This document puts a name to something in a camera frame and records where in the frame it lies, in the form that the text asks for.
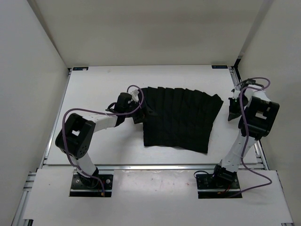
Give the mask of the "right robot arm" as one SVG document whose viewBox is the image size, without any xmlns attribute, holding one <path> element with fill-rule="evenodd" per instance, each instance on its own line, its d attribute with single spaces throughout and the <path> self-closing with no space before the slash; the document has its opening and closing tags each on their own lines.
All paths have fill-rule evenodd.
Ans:
<svg viewBox="0 0 301 226">
<path fill-rule="evenodd" d="M 229 98 L 228 121 L 239 118 L 238 136 L 228 154 L 215 166 L 211 182 L 222 188 L 234 182 L 238 168 L 249 149 L 266 137 L 274 124 L 280 105 L 265 94 L 265 87 L 250 80 L 233 89 Z"/>
</svg>

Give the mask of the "black pleated skirt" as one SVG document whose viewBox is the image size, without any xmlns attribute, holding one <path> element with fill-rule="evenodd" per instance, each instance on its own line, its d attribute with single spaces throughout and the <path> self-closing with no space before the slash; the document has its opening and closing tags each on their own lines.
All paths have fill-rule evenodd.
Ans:
<svg viewBox="0 0 301 226">
<path fill-rule="evenodd" d="M 147 87 L 144 101 L 154 111 L 143 123 L 143 144 L 207 153 L 214 121 L 223 105 L 217 95 L 183 88 Z"/>
</svg>

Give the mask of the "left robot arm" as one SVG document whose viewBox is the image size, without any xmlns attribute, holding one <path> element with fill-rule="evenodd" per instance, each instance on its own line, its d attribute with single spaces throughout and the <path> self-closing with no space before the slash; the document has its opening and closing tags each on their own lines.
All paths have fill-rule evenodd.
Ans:
<svg viewBox="0 0 301 226">
<path fill-rule="evenodd" d="M 67 155 L 71 165 L 76 168 L 81 183 L 87 188 L 103 186 L 104 182 L 98 177 L 98 168 L 87 153 L 93 134 L 117 127 L 126 118 L 132 118 L 134 124 L 139 124 L 156 115 L 146 103 L 146 97 L 141 89 L 135 89 L 130 93 L 121 92 L 117 101 L 111 103 L 104 113 L 91 112 L 86 116 L 71 113 L 64 116 L 55 145 Z"/>
</svg>

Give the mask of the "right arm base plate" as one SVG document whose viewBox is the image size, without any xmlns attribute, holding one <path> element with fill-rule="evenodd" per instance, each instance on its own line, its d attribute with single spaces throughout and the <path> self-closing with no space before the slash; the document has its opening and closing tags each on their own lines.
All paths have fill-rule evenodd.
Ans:
<svg viewBox="0 0 301 226">
<path fill-rule="evenodd" d="M 193 174 L 197 183 L 198 199 L 242 198 L 240 184 L 235 177 L 233 182 L 216 182 L 212 174 L 197 170 Z"/>
</svg>

